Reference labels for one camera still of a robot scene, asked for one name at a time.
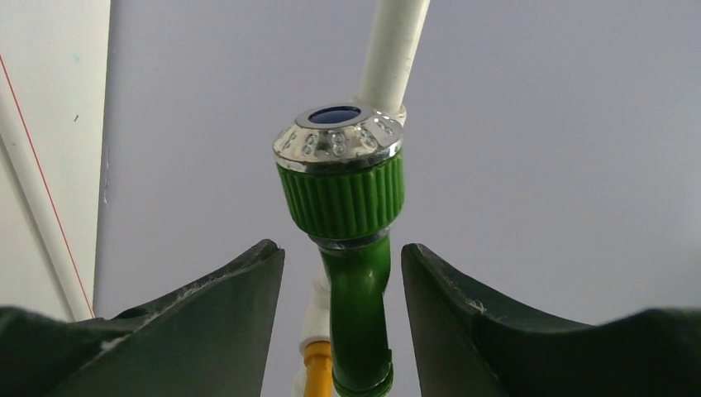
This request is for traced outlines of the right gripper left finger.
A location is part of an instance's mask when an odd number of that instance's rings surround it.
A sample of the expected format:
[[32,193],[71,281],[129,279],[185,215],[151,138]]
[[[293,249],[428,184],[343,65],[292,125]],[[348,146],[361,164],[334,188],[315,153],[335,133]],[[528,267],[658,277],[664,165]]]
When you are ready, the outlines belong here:
[[1,310],[4,396],[258,396],[284,251],[263,240],[115,318]]

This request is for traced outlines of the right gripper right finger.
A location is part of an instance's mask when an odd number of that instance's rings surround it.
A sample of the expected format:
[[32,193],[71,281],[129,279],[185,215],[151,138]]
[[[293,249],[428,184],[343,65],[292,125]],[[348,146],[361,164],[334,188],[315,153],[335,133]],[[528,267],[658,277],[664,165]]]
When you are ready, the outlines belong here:
[[697,396],[700,312],[647,309],[601,325],[542,312],[422,244],[401,252],[424,396]]

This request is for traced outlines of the green plastic faucet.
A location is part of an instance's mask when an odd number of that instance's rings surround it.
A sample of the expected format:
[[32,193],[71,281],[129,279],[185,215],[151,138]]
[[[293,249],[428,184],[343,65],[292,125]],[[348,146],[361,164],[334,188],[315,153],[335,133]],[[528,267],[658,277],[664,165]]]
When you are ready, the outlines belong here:
[[384,311],[389,231],[405,197],[403,126],[358,103],[298,115],[273,144],[296,226],[330,285],[332,380],[342,396],[385,396],[393,361]]

